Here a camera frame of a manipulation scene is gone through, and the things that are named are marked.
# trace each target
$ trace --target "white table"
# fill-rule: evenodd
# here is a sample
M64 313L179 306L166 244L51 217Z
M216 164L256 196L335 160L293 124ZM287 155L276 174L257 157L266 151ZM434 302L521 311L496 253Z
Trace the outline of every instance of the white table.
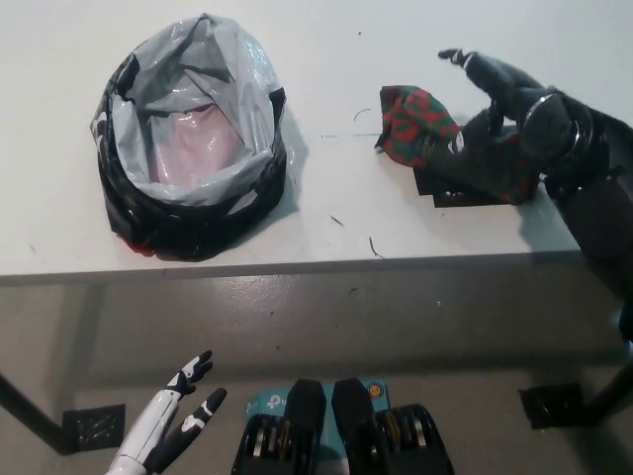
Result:
M165 262L133 253L110 232L88 125L109 76L137 44L203 11L236 19L269 53L288 95L284 133L298 190L241 245L201 263ZM373 151L378 93L414 84L452 114L472 116L487 97L436 58L462 47L631 121L632 14L629 0L3 2L0 283L580 256L543 193L520 209L438 210L417 196L410 169Z

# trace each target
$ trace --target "table leg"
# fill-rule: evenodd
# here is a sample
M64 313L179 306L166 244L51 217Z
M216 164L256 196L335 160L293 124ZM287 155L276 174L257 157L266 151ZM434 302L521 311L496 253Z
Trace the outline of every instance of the table leg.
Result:
M59 424L29 401L1 374L0 406L59 455L69 455L79 450L77 442L69 438Z

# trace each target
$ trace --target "gray floor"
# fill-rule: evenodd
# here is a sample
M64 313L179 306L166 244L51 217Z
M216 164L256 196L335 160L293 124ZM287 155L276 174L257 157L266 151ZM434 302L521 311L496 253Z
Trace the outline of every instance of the gray floor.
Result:
M128 423L201 349L228 398L168 473L228 474L243 410L299 376L387 377L434 415L456 472L633 473L633 408L593 430L531 430L517 389L594 393L624 349L618 303L582 268L448 269L0 289L0 370L48 413L126 403ZM100 474L114 450L57 457L0 411L0 473Z

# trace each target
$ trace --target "white robotic hand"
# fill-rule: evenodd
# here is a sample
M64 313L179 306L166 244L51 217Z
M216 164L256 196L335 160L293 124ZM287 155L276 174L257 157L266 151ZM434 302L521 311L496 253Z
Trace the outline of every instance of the white robotic hand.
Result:
M212 353L205 351L187 363L153 397L136 419L106 475L149 475L162 473L193 442L226 396L216 390L188 416L181 427L165 436L183 396L196 390L194 383L213 367Z

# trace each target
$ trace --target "plastic bag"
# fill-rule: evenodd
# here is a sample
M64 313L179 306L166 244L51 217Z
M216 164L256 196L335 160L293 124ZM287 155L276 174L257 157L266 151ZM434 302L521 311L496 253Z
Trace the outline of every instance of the plastic bag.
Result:
M222 251L279 202L285 92L234 21L178 22L111 77L92 124L111 227L184 259Z
M164 141L154 135L150 181L193 190L201 177L227 168L239 158L243 143L216 105L155 121L166 123L161 127L169 134Z

